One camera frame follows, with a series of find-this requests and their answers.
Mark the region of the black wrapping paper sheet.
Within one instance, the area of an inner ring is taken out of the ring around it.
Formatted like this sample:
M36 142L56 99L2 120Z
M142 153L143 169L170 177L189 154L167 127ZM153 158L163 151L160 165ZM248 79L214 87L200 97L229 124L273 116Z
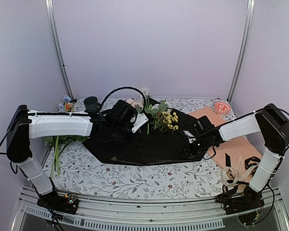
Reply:
M114 106L123 106L124 104L128 103L118 100ZM110 110L103 111L103 104L100 103L100 105L101 112ZM194 127L197 119L176 109L172 109L170 113L173 112L179 118L179 130L168 130L162 133L159 130L151 129L150 125L147 135L147 122L135 134L135 143L132 146L127 147L118 142L94 144L93 138L83 141L82 144L94 157L106 164L151 166L200 161L205 154L187 155L185 153L188 141L185 132L199 136Z

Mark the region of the yellow small flower bunch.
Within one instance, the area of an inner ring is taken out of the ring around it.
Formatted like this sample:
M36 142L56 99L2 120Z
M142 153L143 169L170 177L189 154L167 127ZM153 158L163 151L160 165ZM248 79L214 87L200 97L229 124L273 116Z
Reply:
M178 116L175 112L159 112L155 117L154 130L166 132L168 130L179 130Z

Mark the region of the small white flower stem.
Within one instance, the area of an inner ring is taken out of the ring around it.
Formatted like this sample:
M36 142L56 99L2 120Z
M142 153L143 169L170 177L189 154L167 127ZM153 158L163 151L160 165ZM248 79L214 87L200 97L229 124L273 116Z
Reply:
M148 118L148 123L147 123L147 135L148 135L149 134L149 126L150 126L150 102L149 102L150 89L147 87L143 87L141 89L141 92L145 96L143 103L144 103L144 112Z

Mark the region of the white rose long stem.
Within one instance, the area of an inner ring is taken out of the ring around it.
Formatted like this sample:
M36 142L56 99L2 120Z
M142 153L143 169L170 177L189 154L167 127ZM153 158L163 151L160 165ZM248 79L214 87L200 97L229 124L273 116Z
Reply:
M136 113L142 113L144 111L144 104L141 101L129 98L126 99L125 102L127 102L132 107L132 110Z

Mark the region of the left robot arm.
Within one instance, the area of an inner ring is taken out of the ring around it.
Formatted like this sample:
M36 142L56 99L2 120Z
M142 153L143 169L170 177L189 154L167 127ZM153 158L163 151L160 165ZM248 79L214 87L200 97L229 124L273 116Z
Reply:
M30 149L30 140L41 137L80 136L99 141L134 137L146 122L129 104L114 106L106 112L97 109L86 109L84 112L39 112L28 110L26 105L16 109L1 142L6 143L3 152L16 164L27 179L43 196L44 202L52 209L62 205L61 196L37 162Z

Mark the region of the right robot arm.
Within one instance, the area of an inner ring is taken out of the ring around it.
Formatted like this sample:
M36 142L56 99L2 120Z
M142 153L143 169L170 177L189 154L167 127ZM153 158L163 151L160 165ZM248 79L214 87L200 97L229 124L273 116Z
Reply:
M289 145L288 117L272 103L228 124L209 107L191 112L190 115L197 119L207 116L219 128L223 143L217 148L210 147L207 153L220 167L225 166L222 157L226 154L230 155L233 168L239 167L239 159L252 156L261 158L259 167L249 181L249 187L260 192L276 173Z

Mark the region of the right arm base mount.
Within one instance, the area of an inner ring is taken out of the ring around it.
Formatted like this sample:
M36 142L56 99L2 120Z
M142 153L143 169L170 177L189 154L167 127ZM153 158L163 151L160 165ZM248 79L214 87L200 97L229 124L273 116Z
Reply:
M238 197L226 193L219 195L221 208L226 215L239 214L239 222L244 226L253 226L263 211L264 201L261 193L247 192Z

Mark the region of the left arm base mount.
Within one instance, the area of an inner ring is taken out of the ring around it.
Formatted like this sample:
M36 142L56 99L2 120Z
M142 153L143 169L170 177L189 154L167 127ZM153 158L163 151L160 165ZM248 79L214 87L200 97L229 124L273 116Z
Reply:
M75 215L79 206L79 200L71 194L61 196L57 192L51 192L46 195L39 195L37 205L49 210Z

